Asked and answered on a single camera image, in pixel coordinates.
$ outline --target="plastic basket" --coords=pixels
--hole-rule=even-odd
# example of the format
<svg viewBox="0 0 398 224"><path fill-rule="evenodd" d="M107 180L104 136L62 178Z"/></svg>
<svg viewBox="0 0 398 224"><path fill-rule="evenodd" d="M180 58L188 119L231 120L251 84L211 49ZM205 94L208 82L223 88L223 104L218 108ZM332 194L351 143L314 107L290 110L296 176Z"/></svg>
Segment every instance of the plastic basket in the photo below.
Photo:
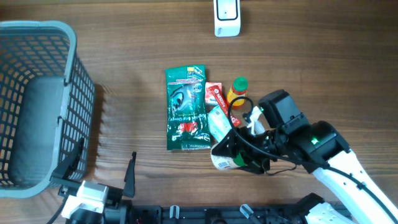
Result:
<svg viewBox="0 0 398 224"><path fill-rule="evenodd" d="M70 26L0 22L0 197L43 191L81 137L83 154L70 178L83 177L94 101Z"/></svg>

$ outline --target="tabletop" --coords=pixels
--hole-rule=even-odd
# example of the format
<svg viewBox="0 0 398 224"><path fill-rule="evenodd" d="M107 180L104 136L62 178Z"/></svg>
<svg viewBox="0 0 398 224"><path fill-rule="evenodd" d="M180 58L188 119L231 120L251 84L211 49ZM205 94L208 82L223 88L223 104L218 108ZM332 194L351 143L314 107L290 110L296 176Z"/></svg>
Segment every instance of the tabletop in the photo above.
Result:
<svg viewBox="0 0 398 224"><path fill-rule="evenodd" d="M311 123L327 121L343 135L396 204L397 6L242 1L241 33L231 38L214 36L212 2L3 6L0 20L60 20L75 30L77 52L96 84L85 180L123 187L136 151L135 205L267 205L311 192L337 201L302 167L272 177L221 172L209 150L167 151L164 70L191 64L206 65L207 80L221 82L224 94L240 76L248 79L255 102L274 90L288 91ZM60 202L57 189L23 200L2 198L0 220L45 223Z"/></svg>

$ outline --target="green bottle cap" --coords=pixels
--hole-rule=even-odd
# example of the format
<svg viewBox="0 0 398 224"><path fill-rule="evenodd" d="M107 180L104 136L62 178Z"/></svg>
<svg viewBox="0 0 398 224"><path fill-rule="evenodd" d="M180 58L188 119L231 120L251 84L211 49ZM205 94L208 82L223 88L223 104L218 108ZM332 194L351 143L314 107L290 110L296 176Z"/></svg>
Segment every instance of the green bottle cap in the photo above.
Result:
<svg viewBox="0 0 398 224"><path fill-rule="evenodd" d="M234 89L236 91L245 91L248 88L248 80L244 77L239 77L234 81Z"/></svg>
<svg viewBox="0 0 398 224"><path fill-rule="evenodd" d="M240 153L236 156L236 158L233 159L234 163L238 166L245 166L246 163L244 163L243 158Z"/></svg>

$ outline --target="green package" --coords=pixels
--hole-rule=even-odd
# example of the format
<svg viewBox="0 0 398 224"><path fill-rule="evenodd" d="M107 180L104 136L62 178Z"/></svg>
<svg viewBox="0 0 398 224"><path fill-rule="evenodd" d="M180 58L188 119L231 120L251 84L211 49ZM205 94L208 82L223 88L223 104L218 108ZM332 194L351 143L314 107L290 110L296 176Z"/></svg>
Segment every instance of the green package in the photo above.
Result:
<svg viewBox="0 0 398 224"><path fill-rule="evenodd" d="M210 149L205 66L167 69L167 150Z"/></svg>

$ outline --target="basket bottom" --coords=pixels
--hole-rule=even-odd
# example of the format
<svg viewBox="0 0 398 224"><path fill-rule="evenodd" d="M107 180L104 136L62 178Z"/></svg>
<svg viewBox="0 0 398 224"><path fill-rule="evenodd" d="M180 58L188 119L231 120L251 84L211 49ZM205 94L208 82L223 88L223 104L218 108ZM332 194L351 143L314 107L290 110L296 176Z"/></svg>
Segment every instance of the basket bottom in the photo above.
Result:
<svg viewBox="0 0 398 224"><path fill-rule="evenodd" d="M22 189L49 172L63 89L63 77L37 77L25 89L10 163L11 180Z"/></svg>

